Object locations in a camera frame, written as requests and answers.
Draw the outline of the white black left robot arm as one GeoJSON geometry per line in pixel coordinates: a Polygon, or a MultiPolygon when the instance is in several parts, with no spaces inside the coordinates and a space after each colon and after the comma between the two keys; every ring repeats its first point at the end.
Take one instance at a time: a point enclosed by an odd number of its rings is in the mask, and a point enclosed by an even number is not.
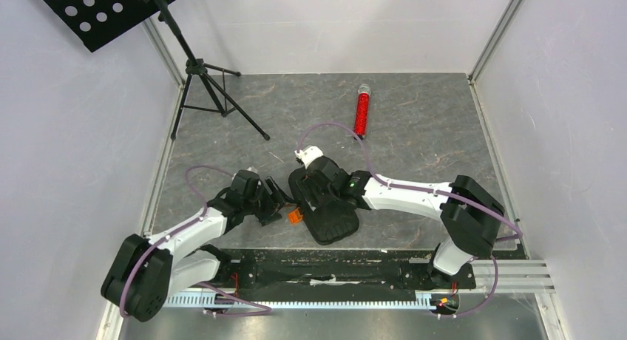
{"type": "Polygon", "coordinates": [[[101,286],[102,297],[118,306],[122,317],[147,322],[182,290],[209,282],[215,287],[235,285],[232,256],[210,242],[248,216],[260,225],[275,222],[294,200],[272,177],[240,170],[214,198],[200,201],[200,210],[176,226],[151,237],[132,234],[123,240],[101,286]]]}

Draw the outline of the black plastic tool case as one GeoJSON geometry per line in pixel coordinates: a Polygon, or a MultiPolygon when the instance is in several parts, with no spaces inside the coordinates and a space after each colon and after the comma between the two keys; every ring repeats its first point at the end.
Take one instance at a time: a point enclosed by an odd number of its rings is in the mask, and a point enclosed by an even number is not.
{"type": "Polygon", "coordinates": [[[356,233],[360,226],[356,209],[332,197],[322,202],[307,197],[305,176],[304,168],[294,170],[288,177],[288,186],[313,239],[320,245],[329,245],[356,233]]]}

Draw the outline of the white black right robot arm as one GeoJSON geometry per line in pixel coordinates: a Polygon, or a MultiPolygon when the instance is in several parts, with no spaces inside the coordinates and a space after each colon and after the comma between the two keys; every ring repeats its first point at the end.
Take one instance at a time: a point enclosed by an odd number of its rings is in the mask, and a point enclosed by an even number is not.
{"type": "Polygon", "coordinates": [[[394,180],[365,170],[352,173],[321,156],[294,170],[288,186],[314,240],[338,242],[357,232],[357,211],[400,211],[441,222],[448,238],[438,244],[427,278],[445,287],[471,259],[489,258],[498,238],[502,205],[475,180],[451,183],[394,180]]]}

